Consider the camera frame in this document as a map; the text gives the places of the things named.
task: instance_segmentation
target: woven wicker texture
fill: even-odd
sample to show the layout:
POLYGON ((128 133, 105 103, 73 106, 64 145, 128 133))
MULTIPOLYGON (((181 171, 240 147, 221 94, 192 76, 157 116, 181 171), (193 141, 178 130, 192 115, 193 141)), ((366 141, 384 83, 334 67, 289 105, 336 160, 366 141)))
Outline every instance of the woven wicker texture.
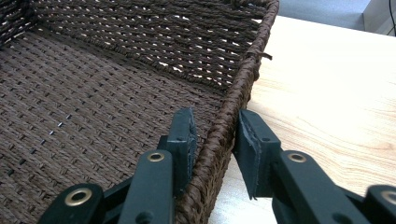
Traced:
POLYGON ((120 183, 186 106, 199 148, 176 220, 207 222, 278 2, 116 2, 1 3, 0 222, 35 222, 73 184, 120 183))

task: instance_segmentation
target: black cable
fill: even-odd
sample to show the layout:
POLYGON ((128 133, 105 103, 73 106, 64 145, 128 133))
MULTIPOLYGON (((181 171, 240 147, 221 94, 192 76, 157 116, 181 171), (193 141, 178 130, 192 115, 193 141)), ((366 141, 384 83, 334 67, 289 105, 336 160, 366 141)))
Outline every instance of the black cable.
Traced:
POLYGON ((390 11, 390 17, 392 18, 392 22, 393 22, 393 33, 396 36, 396 24, 395 24, 395 19, 393 18, 392 6, 390 5, 390 0, 389 0, 389 11, 390 11))

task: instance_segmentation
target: gray floor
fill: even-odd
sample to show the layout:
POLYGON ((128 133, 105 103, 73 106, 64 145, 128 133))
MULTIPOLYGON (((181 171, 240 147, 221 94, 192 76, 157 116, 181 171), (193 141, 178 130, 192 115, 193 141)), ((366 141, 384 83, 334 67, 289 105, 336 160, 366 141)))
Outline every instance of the gray floor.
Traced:
POLYGON ((363 11, 370 0, 279 0, 278 15, 364 31, 363 11))

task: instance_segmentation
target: wooden table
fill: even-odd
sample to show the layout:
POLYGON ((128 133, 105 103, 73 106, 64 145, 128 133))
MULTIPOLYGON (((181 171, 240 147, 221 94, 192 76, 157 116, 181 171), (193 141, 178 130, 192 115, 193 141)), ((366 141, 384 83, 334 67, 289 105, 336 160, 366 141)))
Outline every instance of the wooden table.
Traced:
MULTIPOLYGON (((339 186, 396 186, 396 38, 277 17, 247 108, 339 186)), ((209 223, 276 223, 232 159, 209 223)))

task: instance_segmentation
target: brass ring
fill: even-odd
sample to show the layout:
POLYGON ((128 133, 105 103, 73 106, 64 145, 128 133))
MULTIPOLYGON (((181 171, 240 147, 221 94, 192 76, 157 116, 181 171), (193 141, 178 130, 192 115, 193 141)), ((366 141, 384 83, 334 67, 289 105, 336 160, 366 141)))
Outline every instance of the brass ring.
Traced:
POLYGON ((75 189, 69 194, 67 194, 66 198, 64 199, 64 203, 69 206, 78 206, 87 202, 92 196, 92 191, 90 189, 75 189), (82 198, 73 199, 78 194, 84 194, 82 198))
POLYGON ((381 192, 381 196, 387 200, 387 202, 396 205, 396 192, 391 190, 384 190, 381 192))
POLYGON ((295 162, 306 162, 306 157, 299 153, 290 153, 288 158, 295 162))
POLYGON ((149 161, 161 161, 165 158, 165 155, 163 155, 160 152, 154 152, 148 155, 148 160, 149 161))

